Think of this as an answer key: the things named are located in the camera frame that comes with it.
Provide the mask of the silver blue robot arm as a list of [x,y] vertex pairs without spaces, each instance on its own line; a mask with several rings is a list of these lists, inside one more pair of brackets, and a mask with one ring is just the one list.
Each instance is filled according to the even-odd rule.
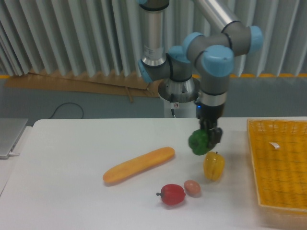
[[211,150],[221,141],[217,121],[226,102],[234,59],[261,49],[263,35],[257,26],[246,27],[217,0],[197,0],[205,19],[219,30],[209,37],[191,33],[180,46],[164,49],[164,18],[167,0],[141,0],[144,12],[144,47],[138,67],[145,82],[160,81],[159,96],[167,103],[166,113],[177,116],[181,107],[195,103],[193,114],[200,129],[189,137],[194,152]]

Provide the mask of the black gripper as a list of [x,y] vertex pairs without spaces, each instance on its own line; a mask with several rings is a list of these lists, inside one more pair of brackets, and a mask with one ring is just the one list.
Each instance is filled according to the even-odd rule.
[[222,138],[222,129],[217,127],[217,120],[222,116],[224,104],[218,106],[209,106],[200,102],[196,103],[196,117],[199,119],[200,129],[209,129],[208,147],[214,148],[220,143]]

